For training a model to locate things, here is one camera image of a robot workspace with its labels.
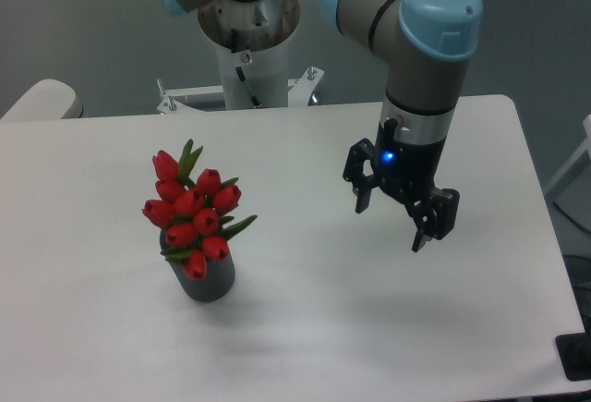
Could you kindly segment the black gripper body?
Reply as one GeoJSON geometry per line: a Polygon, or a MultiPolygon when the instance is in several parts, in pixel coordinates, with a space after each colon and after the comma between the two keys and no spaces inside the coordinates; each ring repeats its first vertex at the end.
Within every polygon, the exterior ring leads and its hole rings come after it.
{"type": "Polygon", "coordinates": [[[399,202],[404,201],[400,189],[408,201],[428,199],[435,188],[434,176],[445,141],[427,145],[401,142],[379,126],[372,167],[377,170],[378,177],[386,179],[386,184],[380,186],[382,190],[399,202]]]}

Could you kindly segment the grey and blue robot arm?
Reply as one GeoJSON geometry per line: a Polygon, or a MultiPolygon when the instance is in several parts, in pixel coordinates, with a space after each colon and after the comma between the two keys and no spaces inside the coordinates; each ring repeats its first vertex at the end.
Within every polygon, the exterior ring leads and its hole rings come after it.
{"type": "MultiPolygon", "coordinates": [[[[196,13],[218,49],[227,109],[285,107],[285,46],[297,0],[161,0],[171,15],[196,13]]],[[[337,31],[385,62],[389,76],[376,139],[348,153],[344,179],[364,211],[373,189],[401,203],[421,249],[453,229],[460,200],[434,176],[483,17],[481,0],[318,0],[337,31]]]]}

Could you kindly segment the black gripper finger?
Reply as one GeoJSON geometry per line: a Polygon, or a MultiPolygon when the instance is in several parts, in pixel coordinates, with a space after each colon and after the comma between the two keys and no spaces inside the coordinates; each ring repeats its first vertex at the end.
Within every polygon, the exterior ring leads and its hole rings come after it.
{"type": "Polygon", "coordinates": [[[412,251],[419,252],[432,239],[442,240],[454,228],[460,193],[456,189],[430,188],[404,206],[416,225],[412,251]]]}
{"type": "Polygon", "coordinates": [[[374,174],[364,173],[364,163],[372,163],[374,155],[375,147],[367,138],[351,146],[347,154],[343,179],[352,184],[352,191],[356,195],[356,213],[363,213],[367,209],[372,190],[380,185],[374,174]]]}

